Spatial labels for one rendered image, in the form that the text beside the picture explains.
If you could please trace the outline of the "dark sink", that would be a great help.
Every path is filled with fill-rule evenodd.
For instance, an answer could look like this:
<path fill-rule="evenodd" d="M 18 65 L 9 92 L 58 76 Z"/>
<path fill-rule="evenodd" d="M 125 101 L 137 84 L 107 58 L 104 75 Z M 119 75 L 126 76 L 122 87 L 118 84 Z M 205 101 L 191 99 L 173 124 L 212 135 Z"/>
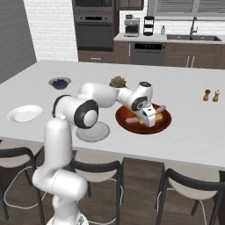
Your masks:
<path fill-rule="evenodd" d="M 167 40 L 204 40 L 204 41 L 221 41 L 217 36 L 212 35 L 176 35 L 167 34 Z"/>

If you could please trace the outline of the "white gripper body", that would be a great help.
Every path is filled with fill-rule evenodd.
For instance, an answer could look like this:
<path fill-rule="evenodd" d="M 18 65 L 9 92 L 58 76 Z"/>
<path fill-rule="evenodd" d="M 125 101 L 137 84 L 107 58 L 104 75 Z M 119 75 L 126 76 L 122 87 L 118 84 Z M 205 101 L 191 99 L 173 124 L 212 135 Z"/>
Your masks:
<path fill-rule="evenodd" d="M 156 110 L 153 106 L 142 109 L 144 121 L 148 127 L 153 127 L 156 123 Z"/>

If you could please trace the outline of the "grey plate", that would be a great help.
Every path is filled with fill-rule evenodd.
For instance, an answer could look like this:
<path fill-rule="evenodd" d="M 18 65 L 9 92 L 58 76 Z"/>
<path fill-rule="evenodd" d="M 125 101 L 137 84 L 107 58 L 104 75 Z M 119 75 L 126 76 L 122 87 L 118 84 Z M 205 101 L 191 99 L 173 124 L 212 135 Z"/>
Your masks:
<path fill-rule="evenodd" d="M 101 142 L 110 134 L 110 128 L 98 121 L 92 128 L 76 130 L 76 136 L 84 142 Z"/>

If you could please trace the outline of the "window blinds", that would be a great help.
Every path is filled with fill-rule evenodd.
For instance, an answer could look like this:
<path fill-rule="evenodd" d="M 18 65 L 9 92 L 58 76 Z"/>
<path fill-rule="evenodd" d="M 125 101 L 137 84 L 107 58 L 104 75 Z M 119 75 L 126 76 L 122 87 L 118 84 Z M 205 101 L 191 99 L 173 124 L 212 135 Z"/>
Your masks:
<path fill-rule="evenodd" d="M 148 0 L 148 16 L 225 17 L 225 0 Z"/>

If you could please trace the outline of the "grey dishwasher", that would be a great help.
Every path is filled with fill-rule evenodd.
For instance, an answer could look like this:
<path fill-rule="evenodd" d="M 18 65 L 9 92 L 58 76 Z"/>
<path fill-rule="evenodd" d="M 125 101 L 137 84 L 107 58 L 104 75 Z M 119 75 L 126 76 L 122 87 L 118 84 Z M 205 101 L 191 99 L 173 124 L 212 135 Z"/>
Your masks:
<path fill-rule="evenodd" d="M 131 48 L 131 63 L 162 66 L 165 44 L 162 42 L 135 42 Z"/>

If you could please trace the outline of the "black microwave oven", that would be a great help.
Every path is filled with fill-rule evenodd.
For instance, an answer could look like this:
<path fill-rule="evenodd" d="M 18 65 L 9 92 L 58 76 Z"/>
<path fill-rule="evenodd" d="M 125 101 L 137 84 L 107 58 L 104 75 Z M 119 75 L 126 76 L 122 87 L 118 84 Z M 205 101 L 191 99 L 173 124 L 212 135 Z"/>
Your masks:
<path fill-rule="evenodd" d="M 74 0 L 76 7 L 108 8 L 113 5 L 112 0 Z"/>

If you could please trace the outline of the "potted succulent plant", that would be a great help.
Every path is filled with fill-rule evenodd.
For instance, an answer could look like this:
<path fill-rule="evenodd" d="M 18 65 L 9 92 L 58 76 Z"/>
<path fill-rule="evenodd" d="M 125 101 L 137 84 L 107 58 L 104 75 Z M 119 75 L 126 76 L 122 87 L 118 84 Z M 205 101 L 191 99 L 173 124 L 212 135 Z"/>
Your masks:
<path fill-rule="evenodd" d="M 110 85 L 114 88 L 123 88 L 126 86 L 126 82 L 127 81 L 121 76 L 116 76 L 111 80 Z"/>

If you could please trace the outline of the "brown drawer under oven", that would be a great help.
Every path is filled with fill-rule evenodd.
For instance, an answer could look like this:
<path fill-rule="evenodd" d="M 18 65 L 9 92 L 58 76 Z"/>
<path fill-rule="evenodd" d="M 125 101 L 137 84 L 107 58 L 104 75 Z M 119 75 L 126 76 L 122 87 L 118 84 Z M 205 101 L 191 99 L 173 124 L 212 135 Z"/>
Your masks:
<path fill-rule="evenodd" d="M 78 52 L 78 61 L 80 62 L 114 63 L 113 52 L 83 51 L 83 50 L 78 50 L 77 52 Z"/>

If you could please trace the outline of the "dark sink tap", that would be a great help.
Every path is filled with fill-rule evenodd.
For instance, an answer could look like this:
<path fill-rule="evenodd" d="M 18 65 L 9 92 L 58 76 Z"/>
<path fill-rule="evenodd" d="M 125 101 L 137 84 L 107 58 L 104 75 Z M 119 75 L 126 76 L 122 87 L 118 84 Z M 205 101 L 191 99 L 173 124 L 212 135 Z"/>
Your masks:
<path fill-rule="evenodd" d="M 192 25 L 191 25 L 191 28 L 190 28 L 190 34 L 189 34 L 190 38 L 192 37 L 192 35 L 194 33 L 197 33 L 197 31 L 198 31 L 198 27 L 196 29 L 194 28 L 194 23 L 195 23 L 196 20 L 197 20 L 197 17 L 193 17 Z"/>

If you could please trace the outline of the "brown base cupboards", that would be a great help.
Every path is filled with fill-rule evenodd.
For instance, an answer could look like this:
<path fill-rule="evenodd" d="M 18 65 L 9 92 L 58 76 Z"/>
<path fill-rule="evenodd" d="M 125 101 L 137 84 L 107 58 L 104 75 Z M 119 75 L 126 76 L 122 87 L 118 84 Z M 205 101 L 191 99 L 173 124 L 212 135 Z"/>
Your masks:
<path fill-rule="evenodd" d="M 216 69 L 224 44 L 167 43 L 163 65 L 167 67 Z"/>

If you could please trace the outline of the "blue bowl of blueberries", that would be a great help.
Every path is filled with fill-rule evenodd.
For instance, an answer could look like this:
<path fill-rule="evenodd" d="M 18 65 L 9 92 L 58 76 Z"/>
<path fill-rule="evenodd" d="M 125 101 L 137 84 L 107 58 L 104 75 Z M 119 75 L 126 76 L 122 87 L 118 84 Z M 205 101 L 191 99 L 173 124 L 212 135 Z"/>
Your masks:
<path fill-rule="evenodd" d="M 71 83 L 71 80 L 68 77 L 57 77 L 51 79 L 48 84 L 54 87 L 57 90 L 63 90 L 68 87 Z"/>

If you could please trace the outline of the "black frame stool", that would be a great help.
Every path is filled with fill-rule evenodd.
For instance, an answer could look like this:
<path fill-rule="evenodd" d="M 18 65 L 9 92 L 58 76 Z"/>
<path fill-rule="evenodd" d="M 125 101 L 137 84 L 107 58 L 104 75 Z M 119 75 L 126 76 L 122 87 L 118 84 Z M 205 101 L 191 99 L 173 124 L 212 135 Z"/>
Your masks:
<path fill-rule="evenodd" d="M 23 159 L 21 163 L 13 163 L 12 165 L 9 165 L 8 163 L 6 165 L 3 165 L 2 163 L 0 163 L 0 167 L 17 168 L 17 167 L 23 166 L 24 167 L 23 171 L 25 172 L 25 177 L 28 179 L 28 183 L 30 185 L 33 185 L 33 182 L 29 178 L 29 175 L 26 171 L 27 167 L 25 167 L 25 165 L 27 163 L 29 163 L 31 165 L 30 168 L 32 169 L 32 171 L 36 170 L 36 163 L 35 163 L 35 159 L 34 159 L 32 151 L 26 147 L 13 148 L 13 149 L 0 149 L 0 158 L 14 158 L 14 157 L 20 157 L 20 156 L 26 156 L 26 159 Z M 2 202 L 4 216 L 5 216 L 6 220 L 9 219 L 9 215 L 8 215 L 8 211 L 7 211 L 7 207 L 9 206 L 9 204 L 6 202 L 6 193 L 8 192 L 10 187 L 11 186 L 9 185 L 7 187 L 7 189 L 4 190 L 3 185 L 2 185 L 2 180 L 0 177 L 0 200 Z M 44 217 L 44 213 L 43 213 L 43 206 L 42 206 L 42 199 L 44 198 L 44 196 L 40 195 L 40 190 L 38 188 L 35 188 L 35 190 L 36 190 L 36 194 L 37 194 L 38 203 L 34 206 L 39 207 L 41 225 L 46 225 L 45 217 Z"/>
<path fill-rule="evenodd" d="M 123 159 L 110 163 L 82 163 L 72 160 L 69 164 L 71 171 L 75 171 L 88 181 L 88 196 L 91 196 L 90 183 L 101 183 L 115 177 L 116 182 L 116 215 L 112 220 L 120 225 L 120 206 L 123 202 Z"/>
<path fill-rule="evenodd" d="M 156 225 L 161 223 L 165 195 L 169 189 L 188 199 L 195 200 L 191 215 L 195 215 L 198 205 L 202 205 L 203 200 L 215 198 L 209 225 L 215 224 L 222 195 L 225 191 L 225 181 L 220 181 L 220 172 L 218 170 L 192 169 L 189 166 L 165 164 L 156 197 Z"/>

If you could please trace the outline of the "white plate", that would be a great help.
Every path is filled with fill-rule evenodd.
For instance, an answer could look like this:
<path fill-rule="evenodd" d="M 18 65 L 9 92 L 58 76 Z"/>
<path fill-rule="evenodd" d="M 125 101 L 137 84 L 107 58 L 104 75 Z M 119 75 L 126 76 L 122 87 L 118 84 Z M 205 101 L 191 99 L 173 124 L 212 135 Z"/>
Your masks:
<path fill-rule="evenodd" d="M 10 122 L 26 123 L 37 119 L 42 114 L 42 108 L 38 105 L 23 105 L 11 110 L 7 119 Z"/>

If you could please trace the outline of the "brown wall cupboard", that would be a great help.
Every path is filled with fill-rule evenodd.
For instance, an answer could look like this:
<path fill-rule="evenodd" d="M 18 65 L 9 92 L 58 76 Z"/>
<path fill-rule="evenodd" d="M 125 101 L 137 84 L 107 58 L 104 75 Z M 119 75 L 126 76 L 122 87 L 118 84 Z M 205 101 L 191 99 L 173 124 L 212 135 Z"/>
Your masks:
<path fill-rule="evenodd" d="M 144 6 L 144 0 L 116 0 L 118 11 L 141 11 Z"/>

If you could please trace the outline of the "brown wooden bowl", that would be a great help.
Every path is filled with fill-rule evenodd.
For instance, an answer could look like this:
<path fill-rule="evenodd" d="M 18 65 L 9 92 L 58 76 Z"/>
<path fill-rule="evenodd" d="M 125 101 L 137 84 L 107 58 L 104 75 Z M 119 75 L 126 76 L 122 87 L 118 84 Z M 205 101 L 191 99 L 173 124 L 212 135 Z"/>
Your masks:
<path fill-rule="evenodd" d="M 156 120 L 156 123 L 153 127 L 148 127 L 145 124 L 137 123 L 126 123 L 127 118 L 136 117 L 135 113 L 127 109 L 125 106 L 120 107 L 116 114 L 117 122 L 127 131 L 136 134 L 156 134 L 162 132 L 165 128 L 167 128 L 171 123 L 171 115 L 167 110 L 162 112 L 158 112 L 163 115 L 162 120 Z"/>

